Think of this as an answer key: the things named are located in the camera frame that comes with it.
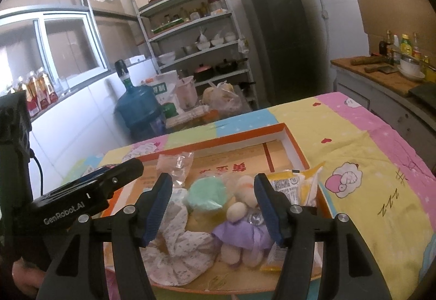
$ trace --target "human hand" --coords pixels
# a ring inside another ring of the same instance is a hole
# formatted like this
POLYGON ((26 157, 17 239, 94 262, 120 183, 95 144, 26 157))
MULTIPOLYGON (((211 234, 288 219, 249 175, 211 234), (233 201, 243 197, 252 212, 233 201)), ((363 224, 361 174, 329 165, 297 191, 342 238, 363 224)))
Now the human hand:
POLYGON ((45 272, 26 265, 23 259, 14 262, 12 278, 17 288, 25 295, 35 298, 44 280, 45 272))

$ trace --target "blue water bottle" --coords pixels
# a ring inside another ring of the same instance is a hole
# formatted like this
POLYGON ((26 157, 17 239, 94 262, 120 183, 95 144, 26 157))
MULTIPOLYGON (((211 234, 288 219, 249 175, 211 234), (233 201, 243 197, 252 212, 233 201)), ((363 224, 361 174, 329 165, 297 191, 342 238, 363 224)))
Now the blue water bottle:
POLYGON ((115 114, 121 116, 132 141, 137 143, 166 134, 165 116, 153 89, 147 85, 134 86, 123 60, 115 63, 115 69, 126 87, 115 106, 115 114))

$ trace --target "orange box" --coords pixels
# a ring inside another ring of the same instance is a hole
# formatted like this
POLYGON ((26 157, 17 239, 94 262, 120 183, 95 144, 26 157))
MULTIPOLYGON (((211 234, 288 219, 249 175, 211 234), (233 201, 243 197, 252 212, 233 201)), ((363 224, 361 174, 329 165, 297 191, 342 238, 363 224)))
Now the orange box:
MULTIPOLYGON (((185 181, 189 188, 205 171, 226 171, 241 175, 256 175, 264 172, 280 172, 285 169, 307 170, 309 164, 291 132, 283 123, 262 127, 247 132, 189 144, 179 148, 144 155, 139 159, 144 163, 142 177, 129 183, 115 193, 110 206, 102 216, 113 215, 124 206, 134 204, 144 188, 151 187, 156 180, 156 163, 160 154, 175 155, 181 152, 195 152, 194 162, 185 181)), ((332 217, 322 190, 318 187, 317 205, 322 215, 332 217)), ((111 247, 105 249, 106 266, 112 266, 111 247)), ((273 291, 279 272, 260 271, 241 265, 237 270, 229 270, 222 262, 203 273, 193 282, 180 287, 154 286, 179 292, 204 294, 241 294, 273 291)), ((312 280, 320 277, 320 269, 314 269, 312 280)))

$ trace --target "blue gripper pad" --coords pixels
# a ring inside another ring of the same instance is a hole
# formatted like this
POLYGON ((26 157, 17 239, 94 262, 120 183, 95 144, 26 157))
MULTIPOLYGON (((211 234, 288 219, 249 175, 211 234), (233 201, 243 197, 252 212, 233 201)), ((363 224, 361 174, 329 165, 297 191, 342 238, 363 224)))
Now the blue gripper pad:
POLYGON ((291 203, 282 192, 274 191, 265 174, 254 177, 254 194, 271 238, 280 247, 284 246, 292 235, 287 213, 291 203))
POLYGON ((139 208, 137 227, 144 231, 141 237, 141 247, 146 247, 156 238, 172 192, 171 176, 162 173, 153 189, 139 196, 135 205, 139 208))

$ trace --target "dark gray refrigerator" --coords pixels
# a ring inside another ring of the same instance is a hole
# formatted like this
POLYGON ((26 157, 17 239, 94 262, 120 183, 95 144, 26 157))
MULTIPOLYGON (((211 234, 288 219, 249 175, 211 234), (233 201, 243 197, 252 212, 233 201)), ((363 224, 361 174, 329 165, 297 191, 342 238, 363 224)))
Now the dark gray refrigerator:
POLYGON ((320 73, 301 0, 242 0, 242 3, 270 104, 319 94, 320 73))

